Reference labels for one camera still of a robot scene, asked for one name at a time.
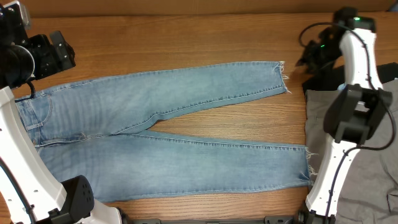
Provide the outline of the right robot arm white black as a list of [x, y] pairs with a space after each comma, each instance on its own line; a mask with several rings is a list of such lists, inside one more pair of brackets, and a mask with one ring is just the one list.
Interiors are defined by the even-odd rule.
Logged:
[[377, 74], [374, 19], [359, 16], [353, 7], [343, 7], [324, 25], [319, 42], [305, 44], [296, 65], [306, 65], [309, 73], [319, 75], [343, 57], [345, 88], [326, 111], [325, 154], [314, 186], [292, 223], [335, 222], [338, 197], [352, 160], [359, 150], [367, 148], [364, 143], [383, 117], [392, 116], [392, 93], [383, 89]]

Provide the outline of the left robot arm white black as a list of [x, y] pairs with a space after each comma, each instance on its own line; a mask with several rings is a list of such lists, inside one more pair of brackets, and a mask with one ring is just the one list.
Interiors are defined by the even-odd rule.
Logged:
[[12, 89], [75, 66], [60, 31], [27, 36], [30, 15], [19, 1], [1, 6], [1, 194], [12, 223], [128, 223], [120, 209], [95, 200], [86, 177], [59, 182], [50, 173], [19, 117]]

